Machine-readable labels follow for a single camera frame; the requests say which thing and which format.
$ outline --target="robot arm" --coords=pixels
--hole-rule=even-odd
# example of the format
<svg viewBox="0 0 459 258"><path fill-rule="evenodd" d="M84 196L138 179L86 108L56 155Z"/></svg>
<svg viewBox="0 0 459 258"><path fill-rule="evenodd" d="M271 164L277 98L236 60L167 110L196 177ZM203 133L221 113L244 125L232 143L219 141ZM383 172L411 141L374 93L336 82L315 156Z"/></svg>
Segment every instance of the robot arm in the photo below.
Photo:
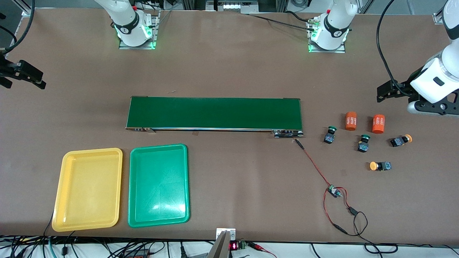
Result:
<svg viewBox="0 0 459 258"><path fill-rule="evenodd" d="M335 50L346 40L349 25L357 14L356 0L334 0L330 12L323 13L314 20L315 33L311 40L325 50Z"/></svg>
<svg viewBox="0 0 459 258"><path fill-rule="evenodd" d="M459 0L446 3L443 24L451 43L428 60L411 82L413 89L432 104L459 89Z"/></svg>
<svg viewBox="0 0 459 258"><path fill-rule="evenodd" d="M443 24L451 43L431 57L398 87L409 95L410 113L459 117L459 0L448 0L443 8ZM454 101L447 96L456 95ZM405 94L389 81L378 87L378 102Z"/></svg>
<svg viewBox="0 0 459 258"><path fill-rule="evenodd" d="M129 0L94 0L112 18L118 37L128 46L140 46L153 36L151 14L132 8Z"/></svg>

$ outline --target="brown tabletop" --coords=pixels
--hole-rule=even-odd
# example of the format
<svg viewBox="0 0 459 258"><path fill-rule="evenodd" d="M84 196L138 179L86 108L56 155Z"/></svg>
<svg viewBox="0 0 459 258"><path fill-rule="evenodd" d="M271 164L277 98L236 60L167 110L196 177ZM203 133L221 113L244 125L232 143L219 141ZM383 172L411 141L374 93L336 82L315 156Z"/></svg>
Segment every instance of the brown tabletop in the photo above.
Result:
<svg viewBox="0 0 459 258"><path fill-rule="evenodd" d="M269 17L302 25L287 14ZM322 54L308 53L304 30L232 12L174 11L161 25L156 50L118 50L103 9L37 10L9 59L35 65L48 85L39 90L14 81L10 90L0 89L0 233L43 233L65 153L118 147L124 153L119 221L77 236L212 239L216 228L234 227L249 240L361 242L330 225L322 209L326 184L290 139L124 129L132 95L301 98L301 142L328 180L347 188L350 205L366 213L366 238L457 244L459 121L409 114L406 98L376 103L376 88L388 80L375 45L378 18L357 15L346 54ZM400 81L447 43L430 16L387 16L381 28L381 47ZM343 130L348 111L358 114L353 132ZM386 116L382 135L368 132L378 113ZM340 128L332 145L322 142L329 125ZM371 136L368 153L356 151L361 134ZM388 139L404 134L414 141L389 146ZM189 150L191 218L132 229L130 151L173 143ZM371 161L390 161L393 169L369 171ZM352 232L342 200L329 196L327 208ZM47 234L68 233L50 228Z"/></svg>

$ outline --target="orange cylindrical block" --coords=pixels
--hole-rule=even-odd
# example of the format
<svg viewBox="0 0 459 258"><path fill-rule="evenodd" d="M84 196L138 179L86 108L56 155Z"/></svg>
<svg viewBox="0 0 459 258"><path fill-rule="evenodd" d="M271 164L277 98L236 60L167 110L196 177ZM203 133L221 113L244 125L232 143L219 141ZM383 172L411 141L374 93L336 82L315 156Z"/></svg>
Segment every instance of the orange cylindrical block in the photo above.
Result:
<svg viewBox="0 0 459 258"><path fill-rule="evenodd" d="M384 117L384 115L375 115L373 117L373 128L372 128L372 132L374 134L382 134L384 133L384 124L386 123L386 118Z"/></svg>
<svg viewBox="0 0 459 258"><path fill-rule="evenodd" d="M354 131L357 128L357 113L356 112L347 112L345 129L348 131Z"/></svg>

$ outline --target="green cable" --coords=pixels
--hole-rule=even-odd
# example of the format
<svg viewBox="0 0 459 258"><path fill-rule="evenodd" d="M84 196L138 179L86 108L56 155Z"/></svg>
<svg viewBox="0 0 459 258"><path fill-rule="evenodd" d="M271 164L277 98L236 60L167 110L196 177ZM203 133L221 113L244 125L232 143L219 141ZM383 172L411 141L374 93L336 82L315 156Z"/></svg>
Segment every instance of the green cable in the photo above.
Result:
<svg viewBox="0 0 459 258"><path fill-rule="evenodd" d="M57 258L56 254L54 253L53 246L51 245L51 238L48 239L48 245L50 246L50 251L53 258Z"/></svg>

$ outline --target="wire connector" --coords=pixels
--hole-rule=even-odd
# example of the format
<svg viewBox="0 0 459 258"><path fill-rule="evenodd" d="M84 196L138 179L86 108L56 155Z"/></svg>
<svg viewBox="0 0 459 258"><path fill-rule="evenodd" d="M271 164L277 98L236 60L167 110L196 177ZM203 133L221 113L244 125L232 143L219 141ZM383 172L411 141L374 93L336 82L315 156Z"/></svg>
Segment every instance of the wire connector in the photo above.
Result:
<svg viewBox="0 0 459 258"><path fill-rule="evenodd" d="M339 231L343 232L344 234L348 235L347 231L345 231L342 227L336 225L335 223L333 223L333 226L334 226L337 230L339 230Z"/></svg>
<svg viewBox="0 0 459 258"><path fill-rule="evenodd" d="M62 247L61 255L65 256L66 254L68 254L68 248L67 247Z"/></svg>
<svg viewBox="0 0 459 258"><path fill-rule="evenodd" d="M294 140L295 140L295 142L298 144L298 146L300 146L300 148L301 148L302 150L304 150L304 147L303 147L303 145L301 144L301 142L298 141L297 139L294 139Z"/></svg>
<svg viewBox="0 0 459 258"><path fill-rule="evenodd" d="M257 244L254 243L254 242L246 241L246 244L247 244L247 246L249 246L249 247L251 247L251 248L253 248L253 249L257 250L257 251L263 252L263 251L262 251L262 250L263 250L263 247L261 247L260 245L257 245Z"/></svg>
<svg viewBox="0 0 459 258"><path fill-rule="evenodd" d="M180 252L182 254L182 256L180 256L180 258L188 258L188 255L186 255L186 252L185 252L185 247L181 246L180 247Z"/></svg>
<svg viewBox="0 0 459 258"><path fill-rule="evenodd" d="M352 208L351 206L349 206L347 209L352 215L357 216L358 211L356 209Z"/></svg>

